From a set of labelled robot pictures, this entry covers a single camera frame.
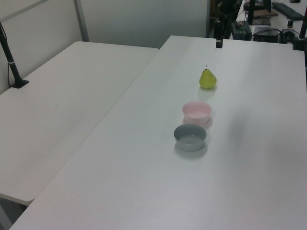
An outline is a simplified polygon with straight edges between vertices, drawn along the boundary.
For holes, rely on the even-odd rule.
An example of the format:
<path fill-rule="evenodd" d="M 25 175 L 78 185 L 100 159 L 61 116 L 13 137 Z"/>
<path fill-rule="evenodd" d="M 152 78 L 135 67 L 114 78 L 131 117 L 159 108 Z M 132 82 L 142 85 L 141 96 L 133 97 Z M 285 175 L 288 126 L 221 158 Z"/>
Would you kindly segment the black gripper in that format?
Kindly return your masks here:
<path fill-rule="evenodd" d="M 223 20 L 234 16 L 237 12 L 236 0 L 219 0 L 216 5 L 216 12 Z M 214 38 L 216 39 L 216 48 L 223 47 L 223 23 L 220 20 L 214 21 Z"/>

